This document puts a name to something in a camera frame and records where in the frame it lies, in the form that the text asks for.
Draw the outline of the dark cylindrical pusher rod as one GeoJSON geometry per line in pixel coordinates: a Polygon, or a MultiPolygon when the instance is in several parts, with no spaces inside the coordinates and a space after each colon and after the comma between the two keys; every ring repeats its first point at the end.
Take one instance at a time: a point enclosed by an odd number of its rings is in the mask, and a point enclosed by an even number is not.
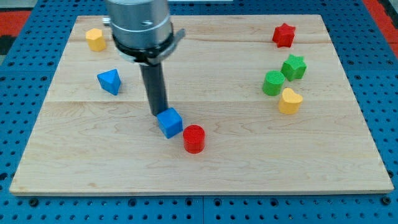
{"type": "Polygon", "coordinates": [[[150,112],[157,116],[169,108],[162,64],[140,65],[150,112]]]}

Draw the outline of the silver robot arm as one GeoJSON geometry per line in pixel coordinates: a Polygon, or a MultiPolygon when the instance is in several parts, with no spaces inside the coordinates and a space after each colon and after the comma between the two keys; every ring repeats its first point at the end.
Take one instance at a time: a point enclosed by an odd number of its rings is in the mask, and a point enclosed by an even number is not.
{"type": "Polygon", "coordinates": [[[114,44],[125,60],[138,63],[154,116],[169,108],[162,62],[186,30],[174,30],[167,0],[105,0],[114,44]]]}

